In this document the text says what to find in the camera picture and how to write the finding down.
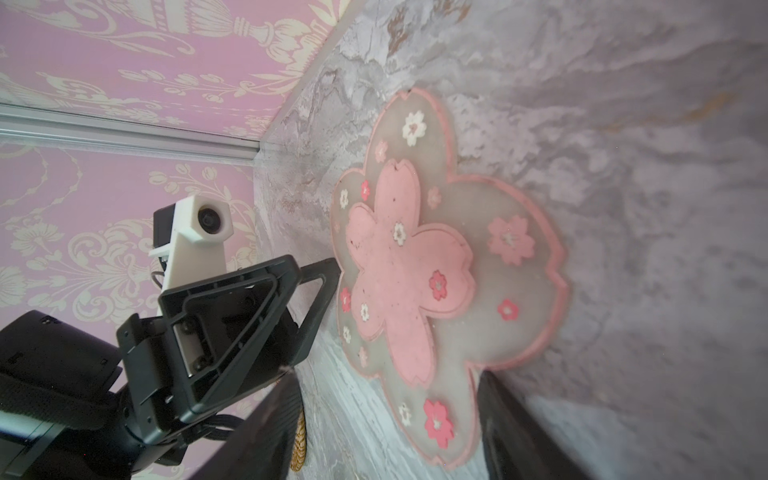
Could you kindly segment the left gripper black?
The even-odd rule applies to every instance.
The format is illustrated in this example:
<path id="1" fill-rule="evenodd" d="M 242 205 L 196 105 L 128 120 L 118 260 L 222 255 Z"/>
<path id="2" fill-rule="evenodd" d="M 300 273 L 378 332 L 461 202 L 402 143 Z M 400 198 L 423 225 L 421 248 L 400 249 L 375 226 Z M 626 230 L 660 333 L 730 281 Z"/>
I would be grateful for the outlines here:
<path id="1" fill-rule="evenodd" d="M 178 465 L 202 439 L 224 442 L 244 419 L 226 408 L 309 355 L 341 270 L 291 255 L 165 291 L 162 316 L 118 331 L 127 374 L 113 426 L 126 465 Z"/>

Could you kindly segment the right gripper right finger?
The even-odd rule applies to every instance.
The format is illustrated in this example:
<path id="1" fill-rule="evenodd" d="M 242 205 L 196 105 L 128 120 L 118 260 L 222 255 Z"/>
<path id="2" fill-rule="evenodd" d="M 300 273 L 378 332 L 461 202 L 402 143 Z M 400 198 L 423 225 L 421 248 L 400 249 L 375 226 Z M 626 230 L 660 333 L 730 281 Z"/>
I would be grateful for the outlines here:
<path id="1" fill-rule="evenodd" d="M 480 375 L 477 405 L 490 479 L 590 478 L 491 371 Z"/>

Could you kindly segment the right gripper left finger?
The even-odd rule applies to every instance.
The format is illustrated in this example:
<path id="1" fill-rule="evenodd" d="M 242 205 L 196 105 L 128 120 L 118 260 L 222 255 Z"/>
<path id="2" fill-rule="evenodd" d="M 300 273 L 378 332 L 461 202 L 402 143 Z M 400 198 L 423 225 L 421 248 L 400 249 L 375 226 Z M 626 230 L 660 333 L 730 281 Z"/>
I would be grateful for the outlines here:
<path id="1" fill-rule="evenodd" d="M 282 480 L 288 476 L 298 419 L 303 410 L 299 380 L 287 371 L 195 479 Z"/>

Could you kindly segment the woven tan coaster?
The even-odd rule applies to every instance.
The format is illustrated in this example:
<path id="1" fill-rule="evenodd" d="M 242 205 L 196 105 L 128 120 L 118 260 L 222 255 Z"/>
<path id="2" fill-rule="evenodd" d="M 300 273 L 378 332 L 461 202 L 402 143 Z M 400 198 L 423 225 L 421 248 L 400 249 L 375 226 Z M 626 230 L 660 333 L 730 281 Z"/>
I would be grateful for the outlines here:
<path id="1" fill-rule="evenodd" d="M 297 421 L 295 432 L 290 469 L 293 472 L 299 472 L 306 461 L 307 455 L 307 429 L 304 411 L 301 411 Z"/>

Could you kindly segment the pink flower coaster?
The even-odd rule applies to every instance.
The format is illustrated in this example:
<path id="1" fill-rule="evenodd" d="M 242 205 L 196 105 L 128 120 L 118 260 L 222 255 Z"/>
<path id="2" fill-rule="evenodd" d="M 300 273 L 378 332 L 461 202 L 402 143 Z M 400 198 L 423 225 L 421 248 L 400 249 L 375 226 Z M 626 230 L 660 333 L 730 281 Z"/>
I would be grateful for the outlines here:
<path id="1" fill-rule="evenodd" d="M 381 383 L 428 463 L 465 464 L 480 440 L 482 372 L 531 360 L 565 317 L 554 224 L 524 191 L 460 173 L 450 117 L 418 88 L 383 108 L 362 165 L 335 185 L 329 222 L 350 365 Z"/>

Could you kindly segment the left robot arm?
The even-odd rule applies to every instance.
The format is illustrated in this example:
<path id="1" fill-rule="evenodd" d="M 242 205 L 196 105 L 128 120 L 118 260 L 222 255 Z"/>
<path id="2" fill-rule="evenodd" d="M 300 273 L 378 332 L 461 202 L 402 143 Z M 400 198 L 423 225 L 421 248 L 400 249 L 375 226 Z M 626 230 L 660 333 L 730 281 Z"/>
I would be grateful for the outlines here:
<path id="1" fill-rule="evenodd" d="M 109 344 L 32 310 L 1 332 L 1 475 L 128 479 L 218 450 L 199 479 L 283 479 L 303 399 L 295 369 L 335 295 L 334 259 L 282 256 L 161 294 Z"/>

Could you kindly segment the left corner aluminium post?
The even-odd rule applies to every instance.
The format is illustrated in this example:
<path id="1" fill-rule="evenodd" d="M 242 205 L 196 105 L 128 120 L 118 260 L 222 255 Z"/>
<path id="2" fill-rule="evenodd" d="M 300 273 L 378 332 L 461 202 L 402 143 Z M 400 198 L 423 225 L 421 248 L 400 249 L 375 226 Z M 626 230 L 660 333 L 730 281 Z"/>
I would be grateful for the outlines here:
<path id="1" fill-rule="evenodd" d="M 72 148 L 174 160 L 253 164 L 260 142 L 3 104 L 1 139 L 15 144 Z"/>

